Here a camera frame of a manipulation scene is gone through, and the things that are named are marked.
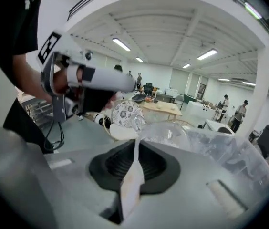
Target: clear plastic container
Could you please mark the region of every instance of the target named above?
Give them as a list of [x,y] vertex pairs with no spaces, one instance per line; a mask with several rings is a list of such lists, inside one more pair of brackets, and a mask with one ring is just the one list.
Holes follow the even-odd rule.
[[172,122],[146,125],[141,117],[132,117],[139,141],[161,143],[208,157],[228,170],[232,176],[246,177],[250,189],[269,195],[269,165],[246,139]]

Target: black rubber funnel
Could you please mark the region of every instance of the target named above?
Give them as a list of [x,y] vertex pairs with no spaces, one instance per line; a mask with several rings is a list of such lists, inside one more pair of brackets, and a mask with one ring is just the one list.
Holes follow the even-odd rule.
[[[134,161],[134,148],[135,142],[129,141],[93,158],[89,171],[101,188],[119,192],[121,181]],[[178,161],[150,143],[144,141],[140,143],[139,161],[145,179],[145,183],[141,186],[141,194],[162,193],[179,177]]]

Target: patterned plate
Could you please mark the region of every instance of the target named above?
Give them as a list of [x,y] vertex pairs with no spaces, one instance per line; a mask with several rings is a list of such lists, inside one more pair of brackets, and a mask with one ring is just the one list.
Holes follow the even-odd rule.
[[143,117],[142,109],[133,101],[122,101],[112,113],[112,122],[123,127],[131,127],[130,116],[140,115]]

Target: white plate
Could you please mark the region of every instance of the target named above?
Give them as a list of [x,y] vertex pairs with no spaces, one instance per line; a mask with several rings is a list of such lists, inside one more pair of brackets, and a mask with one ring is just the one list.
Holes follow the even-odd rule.
[[112,112],[112,122],[122,127],[131,127],[129,120],[132,115],[140,115],[143,117],[140,106],[133,101],[122,101]]
[[122,127],[117,124],[111,124],[109,131],[110,134],[117,140],[130,140],[138,138],[138,134],[131,127]]

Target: camera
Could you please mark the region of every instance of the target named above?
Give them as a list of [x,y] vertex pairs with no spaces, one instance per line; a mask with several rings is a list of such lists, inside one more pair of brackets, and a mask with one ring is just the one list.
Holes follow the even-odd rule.
[[91,51],[88,51],[86,54],[85,54],[85,57],[87,60],[91,60],[92,58],[92,52]]

